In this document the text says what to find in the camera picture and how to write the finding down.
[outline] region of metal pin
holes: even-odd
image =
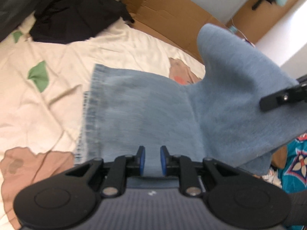
[[[197,196],[201,194],[201,189],[198,187],[189,187],[185,191],[188,195]]]
[[[156,191],[154,191],[154,190],[152,190],[152,191],[148,192],[148,195],[150,195],[150,196],[154,196],[154,195],[156,195],[156,194],[157,194],[157,192],[156,192]]]
[[[113,196],[118,193],[118,189],[115,187],[106,187],[102,190],[102,193],[107,196]]]

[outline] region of teal patterned fabric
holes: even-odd
[[[286,166],[279,170],[282,188],[287,193],[307,189],[307,134],[303,134],[288,144]],[[303,230],[304,226],[291,226],[289,230]]]

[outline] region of wrinkled sheet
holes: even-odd
[[[11,210],[18,190],[72,165],[83,93],[96,63],[169,77],[169,58],[174,58],[198,78],[205,75],[205,67],[182,50],[122,20],[95,38],[68,45],[33,42],[28,38],[33,23],[33,16],[28,17],[0,43],[1,230],[12,230],[11,223],[18,228]],[[44,63],[44,73],[33,71],[39,63]],[[39,90],[34,80],[43,74],[48,82]],[[28,179],[20,182],[21,175]]]

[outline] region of white cable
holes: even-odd
[[[247,39],[247,37],[245,36],[245,34],[243,34],[242,33],[242,31],[241,30],[239,30],[236,26],[235,26],[235,24],[233,23],[233,19],[231,18],[231,22],[232,22],[232,25],[244,36],[244,38],[248,41],[248,39]]]

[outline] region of blue fleece fabric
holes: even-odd
[[[197,38],[205,78],[183,86],[159,75],[96,65],[78,162],[113,161],[146,148],[145,176],[161,176],[160,147],[193,161],[215,158],[266,174],[271,153],[307,129],[307,103],[259,109],[297,85],[250,44],[206,24]]]

